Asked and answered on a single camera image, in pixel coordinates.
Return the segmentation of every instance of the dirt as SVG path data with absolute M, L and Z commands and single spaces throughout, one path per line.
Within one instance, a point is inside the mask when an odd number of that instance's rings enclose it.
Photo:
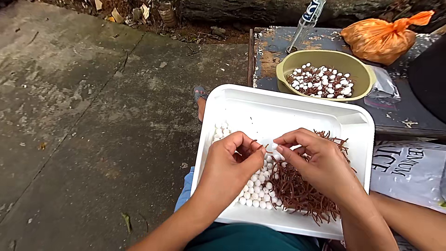
M 145 4 L 150 6 L 150 16 L 148 22 L 145 24 L 140 19 L 137 23 L 132 20 L 133 8 L 138 8 L 141 5 L 141 0 L 101 0 L 102 9 L 97 11 L 94 0 L 42 0 L 42 2 L 48 4 L 54 4 L 56 6 L 71 9 L 79 13 L 84 13 L 92 16 L 96 16 L 102 19 L 108 19 L 111 17 L 111 12 L 116 8 L 119 14 L 125 19 L 126 17 L 130 22 L 128 26 L 143 31 L 149 31 L 157 33 L 161 36 L 168 36 L 172 39 L 177 39 L 181 42 L 188 43 L 200 43 L 200 44 L 247 44 L 249 42 L 249 29 L 254 28 L 255 25 L 239 25 L 236 29 L 233 25 L 221 25 L 212 23 L 197 23 L 187 22 L 182 20 L 177 15 L 179 25 L 176 28 L 168 28 L 164 26 L 161 16 L 157 11 L 158 2 L 150 3 L 146 1 Z M 226 30 L 225 37 L 212 35 L 211 27 L 218 26 Z

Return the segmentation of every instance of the orange plastic bag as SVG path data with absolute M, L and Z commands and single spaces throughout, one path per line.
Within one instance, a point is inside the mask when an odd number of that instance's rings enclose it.
M 411 24 L 426 25 L 433 14 L 434 11 L 423 11 L 393 23 L 370 18 L 344 28 L 341 36 L 355 56 L 389 65 L 415 43 L 415 32 L 407 27 Z

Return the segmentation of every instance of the gray table surface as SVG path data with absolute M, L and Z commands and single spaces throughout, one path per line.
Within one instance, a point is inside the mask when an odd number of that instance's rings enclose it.
M 254 34 L 253 87 L 279 91 L 276 65 L 287 56 L 285 47 L 295 30 L 295 27 L 271 26 Z M 352 54 L 340 32 L 341 29 L 314 28 L 307 35 L 302 48 L 337 50 Z M 438 38 L 437 35 L 418 34 L 414 46 L 405 55 L 392 65 L 384 67 L 400 92 L 400 102 L 388 107 L 373 107 L 366 104 L 364 99 L 349 102 L 365 108 L 372 115 L 377 133 L 446 138 L 446 124 L 438 120 L 418 101 L 407 79 L 409 63 Z M 363 62 L 382 67 L 367 60 Z

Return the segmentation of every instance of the right hand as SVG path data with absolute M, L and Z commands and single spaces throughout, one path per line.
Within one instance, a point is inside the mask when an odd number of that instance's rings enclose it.
M 355 194 L 365 194 L 347 160 L 331 140 L 299 128 L 276 138 L 274 142 L 279 144 L 277 151 L 285 157 L 286 162 L 292 164 L 306 181 L 336 204 L 342 205 L 346 200 L 354 201 Z M 290 149 L 298 144 L 302 147 L 293 151 Z M 300 156 L 303 153 L 311 156 L 309 162 Z

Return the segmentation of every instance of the styrofoam tray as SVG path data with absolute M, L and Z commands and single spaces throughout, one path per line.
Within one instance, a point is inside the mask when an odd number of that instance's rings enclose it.
M 351 166 L 357 171 L 356 176 L 364 189 L 369 191 L 375 125 L 365 109 L 357 105 L 225 84 L 215 88 L 206 102 L 191 194 L 200 180 L 215 124 L 223 121 L 263 145 L 271 144 L 273 139 L 300 127 L 311 131 L 330 131 L 338 138 L 348 138 L 345 146 L 349 148 Z M 290 214 L 280 209 L 260 209 L 239 203 L 224 210 L 215 221 L 249 222 L 293 234 L 343 238 L 339 219 L 318 226 L 311 216 L 303 216 L 299 212 Z

